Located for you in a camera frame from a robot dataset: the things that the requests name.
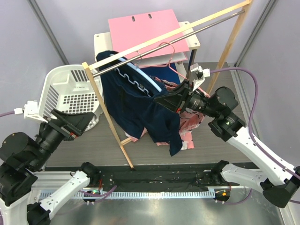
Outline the light blue plastic hanger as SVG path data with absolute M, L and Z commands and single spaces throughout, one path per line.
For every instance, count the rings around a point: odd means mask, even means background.
M 166 93 L 163 85 L 154 81 L 132 62 L 115 68 L 114 72 L 121 76 L 126 83 L 133 85 L 135 89 L 139 90 L 147 97 L 153 97 L 158 94 L 162 95 Z

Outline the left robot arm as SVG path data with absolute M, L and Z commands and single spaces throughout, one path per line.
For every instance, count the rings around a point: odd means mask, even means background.
M 42 168 L 62 141 L 80 137 L 95 116 L 92 112 L 69 114 L 53 109 L 55 117 L 43 118 L 35 139 L 24 132 L 9 135 L 0 148 L 0 223 L 2 225 L 48 225 L 64 204 L 83 188 L 95 187 L 101 172 L 83 163 L 70 180 L 48 198 L 28 203 L 35 172 Z

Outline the pink wire hanger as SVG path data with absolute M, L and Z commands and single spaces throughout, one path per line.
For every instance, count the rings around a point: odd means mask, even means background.
M 163 44 L 167 45 L 168 54 L 151 53 L 149 57 L 140 59 L 137 66 L 148 75 L 179 84 L 182 75 L 178 72 L 176 63 L 186 61 L 187 56 L 184 52 L 176 52 L 175 44 L 162 42 L 159 47 Z

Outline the pink shark print shorts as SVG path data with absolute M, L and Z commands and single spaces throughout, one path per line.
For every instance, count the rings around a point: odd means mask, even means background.
M 164 79 L 159 79 L 158 77 L 151 76 L 152 79 L 155 81 L 158 81 L 159 83 L 163 84 L 167 90 L 172 90 L 175 87 L 178 86 L 178 84 L 174 82 L 169 82 Z M 198 87 L 197 91 L 201 91 L 206 97 L 210 97 L 209 94 L 207 94 L 203 89 Z M 195 128 L 198 128 L 200 124 L 203 122 L 205 116 L 204 114 L 200 112 L 193 111 L 191 109 L 186 108 L 184 112 L 180 114 L 180 130 L 179 134 L 182 140 L 182 148 L 181 150 L 188 150 L 194 148 L 194 142 L 192 137 L 192 130 Z M 136 142 L 139 139 L 130 136 L 125 132 L 125 135 L 128 137 L 125 140 L 121 141 L 123 145 L 129 143 L 129 142 Z M 157 146 L 161 145 L 169 145 L 166 142 L 157 142 Z

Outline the navy blue shorts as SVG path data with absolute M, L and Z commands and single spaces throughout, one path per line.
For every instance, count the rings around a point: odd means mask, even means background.
M 171 156 L 181 150 L 180 117 L 154 102 L 154 98 L 161 94 L 153 97 L 143 95 L 114 70 L 101 75 L 100 78 L 106 108 L 127 134 L 139 139 L 143 131 L 147 130 L 153 142 L 170 145 Z

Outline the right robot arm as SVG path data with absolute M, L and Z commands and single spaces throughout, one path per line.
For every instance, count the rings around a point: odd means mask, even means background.
M 213 120 L 209 127 L 213 134 L 246 155 L 259 169 L 235 166 L 221 160 L 213 168 L 212 181 L 217 185 L 225 182 L 247 186 L 263 194 L 273 205 L 285 208 L 300 187 L 300 168 L 288 163 L 250 130 L 233 109 L 238 105 L 234 93 L 228 87 L 220 87 L 211 97 L 192 90 L 184 81 L 154 101 L 174 113 L 186 109 L 200 112 Z

